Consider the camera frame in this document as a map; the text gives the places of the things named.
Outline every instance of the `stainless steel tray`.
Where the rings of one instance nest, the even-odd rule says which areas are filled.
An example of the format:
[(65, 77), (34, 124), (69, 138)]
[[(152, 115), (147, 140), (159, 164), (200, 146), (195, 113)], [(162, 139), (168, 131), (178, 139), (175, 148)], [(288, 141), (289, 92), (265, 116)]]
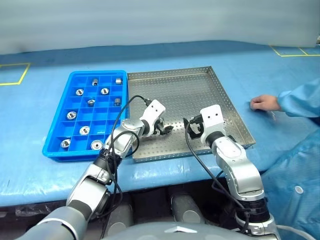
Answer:
[[(142, 138), (133, 155), (136, 162), (190, 155), (183, 118), (189, 120), (200, 114), (202, 108), (214, 104), (221, 106), (227, 135), (245, 148), (256, 143), (211, 66), (128, 73), (128, 90), (130, 97), (142, 95), (160, 101), (166, 108), (165, 125), (174, 126), (169, 135)], [(130, 117), (139, 118), (145, 109), (141, 101), (134, 100), (130, 104)], [(210, 151), (200, 139), (192, 140), (191, 145), (199, 154)]]

